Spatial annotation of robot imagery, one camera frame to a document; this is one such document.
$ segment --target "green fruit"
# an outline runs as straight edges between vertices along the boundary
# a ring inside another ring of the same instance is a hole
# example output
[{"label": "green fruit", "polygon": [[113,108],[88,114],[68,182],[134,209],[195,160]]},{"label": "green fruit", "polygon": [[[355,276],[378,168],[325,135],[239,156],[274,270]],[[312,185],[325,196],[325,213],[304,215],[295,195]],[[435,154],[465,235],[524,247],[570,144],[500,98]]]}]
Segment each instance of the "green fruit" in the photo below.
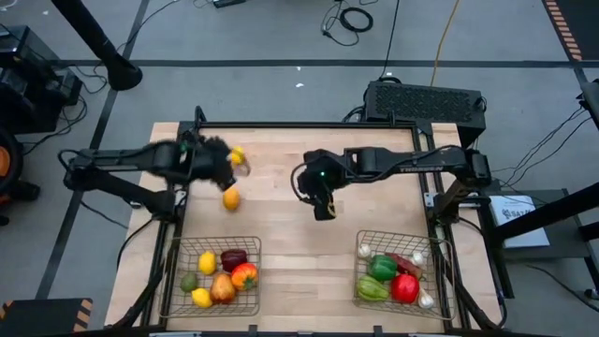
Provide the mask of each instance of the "green fruit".
[{"label": "green fruit", "polygon": [[197,276],[194,272],[188,272],[181,279],[181,290],[183,292],[192,292],[197,288]]}]

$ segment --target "green vegetable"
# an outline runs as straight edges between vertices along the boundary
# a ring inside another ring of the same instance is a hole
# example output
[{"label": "green vegetable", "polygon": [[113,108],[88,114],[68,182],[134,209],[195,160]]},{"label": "green vegetable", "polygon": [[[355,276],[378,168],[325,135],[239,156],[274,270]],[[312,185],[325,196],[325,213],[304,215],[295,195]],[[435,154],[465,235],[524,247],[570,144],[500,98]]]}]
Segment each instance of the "green vegetable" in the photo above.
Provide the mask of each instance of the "green vegetable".
[{"label": "green vegetable", "polygon": [[389,281],[395,277],[397,262],[392,257],[377,255],[368,265],[368,274],[377,281]]},{"label": "green vegetable", "polygon": [[183,292],[192,292],[197,288],[197,276],[194,272],[188,272],[181,279],[181,290]]},{"label": "green vegetable", "polygon": [[389,297],[385,286],[368,275],[359,278],[357,291],[361,299],[368,301],[382,301]]}]

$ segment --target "yellow cable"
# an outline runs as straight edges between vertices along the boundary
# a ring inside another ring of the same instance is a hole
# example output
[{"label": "yellow cable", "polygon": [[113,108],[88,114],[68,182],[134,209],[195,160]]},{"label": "yellow cable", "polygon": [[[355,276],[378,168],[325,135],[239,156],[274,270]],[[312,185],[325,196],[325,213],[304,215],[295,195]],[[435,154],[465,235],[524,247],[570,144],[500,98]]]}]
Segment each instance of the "yellow cable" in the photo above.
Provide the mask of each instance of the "yellow cable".
[{"label": "yellow cable", "polygon": [[447,20],[447,25],[445,31],[443,31],[443,36],[441,37],[441,41],[439,41],[439,47],[437,48],[437,56],[434,58],[434,68],[432,69],[432,78],[431,78],[431,86],[434,84],[434,77],[437,74],[437,65],[439,64],[439,56],[441,55],[441,49],[443,48],[443,41],[446,39],[447,31],[449,30],[449,26],[453,21],[453,16],[456,14],[456,10],[458,9],[458,5],[460,4],[460,0],[456,0],[456,4],[453,6],[453,10],[451,11],[451,15],[449,16],[449,20]]}]

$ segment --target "yellow lemon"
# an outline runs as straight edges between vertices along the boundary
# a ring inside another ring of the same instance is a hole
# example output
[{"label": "yellow lemon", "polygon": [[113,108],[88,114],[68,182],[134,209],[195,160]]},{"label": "yellow lemon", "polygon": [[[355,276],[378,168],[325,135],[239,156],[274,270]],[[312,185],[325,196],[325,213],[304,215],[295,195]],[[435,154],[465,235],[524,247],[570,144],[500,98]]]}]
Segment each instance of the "yellow lemon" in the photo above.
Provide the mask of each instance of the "yellow lemon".
[{"label": "yellow lemon", "polygon": [[191,292],[191,299],[195,305],[200,308],[212,307],[212,300],[210,299],[210,292],[204,288],[198,288]]},{"label": "yellow lemon", "polygon": [[213,252],[202,254],[197,260],[197,268],[206,275],[212,275],[216,271],[216,255]]},{"label": "yellow lemon", "polygon": [[238,166],[245,162],[245,155],[243,154],[243,148],[241,146],[236,146],[231,150],[231,163],[234,166]]},{"label": "yellow lemon", "polygon": [[237,188],[231,186],[223,193],[223,205],[229,211],[235,211],[240,207],[241,196]]}]

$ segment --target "green bell pepper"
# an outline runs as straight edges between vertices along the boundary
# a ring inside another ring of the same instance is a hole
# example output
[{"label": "green bell pepper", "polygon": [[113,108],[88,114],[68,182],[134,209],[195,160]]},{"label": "green bell pepper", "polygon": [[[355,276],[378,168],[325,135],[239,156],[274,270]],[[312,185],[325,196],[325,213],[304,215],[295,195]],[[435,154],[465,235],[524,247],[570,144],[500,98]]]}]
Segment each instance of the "green bell pepper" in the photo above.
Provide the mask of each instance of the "green bell pepper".
[{"label": "green bell pepper", "polygon": [[371,276],[364,275],[358,280],[358,297],[367,301],[383,301],[389,297],[389,291]]},{"label": "green bell pepper", "polygon": [[368,265],[368,274],[380,282],[392,280],[396,271],[397,262],[389,256],[374,256]]}]

